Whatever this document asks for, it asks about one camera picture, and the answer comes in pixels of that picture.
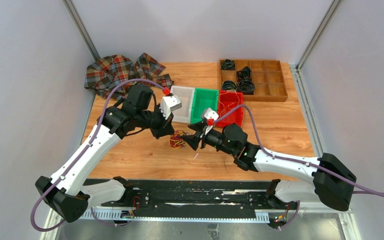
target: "wooden table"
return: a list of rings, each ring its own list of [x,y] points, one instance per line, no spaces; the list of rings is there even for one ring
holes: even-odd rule
[[[174,84],[185,87],[217,89],[217,63],[176,62],[163,63]],[[286,102],[245,102],[257,123],[261,143],[271,150],[286,154],[312,157],[306,123],[301,111],[297,91],[289,65],[282,63],[288,99]],[[152,88],[161,100],[163,93]],[[97,96],[87,124],[85,137],[96,124],[105,100]],[[173,122],[175,130],[191,133],[187,124]],[[244,110],[242,129],[248,133],[248,141],[257,144],[250,117]],[[169,136],[159,140],[149,130],[125,137],[113,147],[90,174],[90,178],[125,179],[182,179],[182,180],[293,180],[292,177],[272,173],[244,171],[233,163],[233,158],[213,147],[193,151],[189,146],[174,149],[168,145]]]

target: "coiled black cable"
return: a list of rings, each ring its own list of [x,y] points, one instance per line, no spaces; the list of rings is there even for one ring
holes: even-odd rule
[[[221,61],[221,70],[235,70],[235,61],[230,59]]]

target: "black cable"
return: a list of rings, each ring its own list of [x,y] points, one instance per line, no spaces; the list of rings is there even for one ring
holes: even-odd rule
[[[145,130],[146,128],[142,128],[141,130],[139,130],[139,131],[135,131],[135,132],[132,132],[132,133],[129,133],[129,134],[126,134],[126,137],[127,136],[132,136],[132,135],[135,135],[135,134],[138,134],[138,133],[140,133],[140,132],[142,132],[143,130]]]
[[[234,81],[230,81],[230,80],[224,81],[221,84],[221,90],[236,91],[236,83]]]
[[[237,85],[237,91],[243,93],[244,95],[253,95],[256,86],[250,80],[242,80]]]
[[[230,59],[221,61],[221,70],[235,70],[235,61]]]
[[[248,66],[242,68],[241,70],[236,72],[236,76],[237,76],[237,79],[239,82],[242,80],[252,81],[251,80],[251,68],[249,68]]]

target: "plaid cloth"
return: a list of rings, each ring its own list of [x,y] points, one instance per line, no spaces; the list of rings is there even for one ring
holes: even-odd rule
[[[94,90],[103,98],[107,98],[117,85],[129,79],[148,79],[163,87],[169,87],[174,84],[170,75],[160,76],[165,68],[146,53],[143,53],[134,65],[129,58],[122,55],[106,56],[87,67],[84,87]],[[119,100],[126,96],[128,89],[135,84],[151,85],[147,82],[129,82],[119,88],[112,98]]]

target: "clear plastic bin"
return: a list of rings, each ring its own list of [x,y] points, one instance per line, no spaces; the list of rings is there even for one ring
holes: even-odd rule
[[[195,88],[173,85],[171,86],[171,93],[177,95],[181,101],[181,108],[173,111],[173,122],[190,124]]]

